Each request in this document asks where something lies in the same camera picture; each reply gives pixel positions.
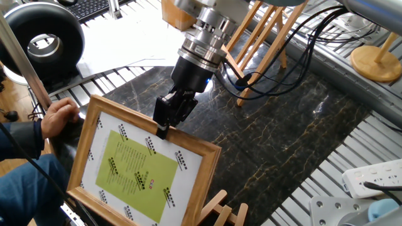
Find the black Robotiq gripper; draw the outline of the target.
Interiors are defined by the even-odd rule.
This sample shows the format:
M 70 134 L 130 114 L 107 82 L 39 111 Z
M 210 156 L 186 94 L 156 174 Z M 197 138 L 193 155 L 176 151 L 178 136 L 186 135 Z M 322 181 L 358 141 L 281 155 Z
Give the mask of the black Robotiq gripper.
M 195 93 L 204 92 L 213 72 L 179 57 L 171 73 L 172 91 L 175 94 L 159 96 L 156 100 L 153 120 L 158 124 L 156 135 L 166 139 L 169 128 L 184 122 L 198 104 Z

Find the person's left hand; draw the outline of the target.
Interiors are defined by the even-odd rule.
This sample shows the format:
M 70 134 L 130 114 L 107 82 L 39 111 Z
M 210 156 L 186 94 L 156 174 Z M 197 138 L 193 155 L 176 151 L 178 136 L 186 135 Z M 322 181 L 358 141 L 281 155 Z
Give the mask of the person's left hand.
M 59 135 L 68 122 L 77 122 L 78 119 L 79 108 L 70 97 L 52 103 L 41 120 L 42 138 Z

